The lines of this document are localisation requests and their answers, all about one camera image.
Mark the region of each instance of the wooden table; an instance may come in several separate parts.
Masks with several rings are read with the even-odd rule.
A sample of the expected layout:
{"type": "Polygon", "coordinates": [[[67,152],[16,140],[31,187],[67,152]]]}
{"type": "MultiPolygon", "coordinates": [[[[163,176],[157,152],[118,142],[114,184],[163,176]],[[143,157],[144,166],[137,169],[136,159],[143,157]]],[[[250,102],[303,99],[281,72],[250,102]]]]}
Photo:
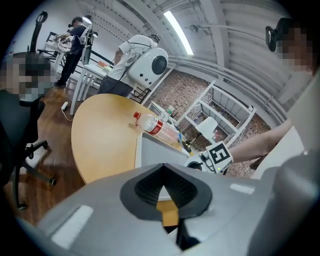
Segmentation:
{"type": "MultiPolygon", "coordinates": [[[[114,94],[94,95],[80,105],[72,123],[71,146],[85,183],[135,168],[137,137],[142,132],[135,126],[136,111],[155,115],[137,102],[114,94]]],[[[159,202],[157,209],[162,212],[164,226],[178,224],[178,209],[172,201],[159,202]]]]}

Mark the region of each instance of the small bottle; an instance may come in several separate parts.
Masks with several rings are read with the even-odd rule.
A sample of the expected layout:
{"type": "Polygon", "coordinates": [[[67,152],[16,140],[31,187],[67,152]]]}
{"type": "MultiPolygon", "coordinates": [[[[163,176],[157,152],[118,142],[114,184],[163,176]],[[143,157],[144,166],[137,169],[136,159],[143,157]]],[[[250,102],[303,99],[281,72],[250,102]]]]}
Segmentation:
{"type": "Polygon", "coordinates": [[[136,118],[135,124],[141,126],[148,134],[159,137],[169,143],[178,141],[179,134],[177,130],[168,123],[159,120],[157,116],[139,112],[135,112],[133,116],[136,118]]]}

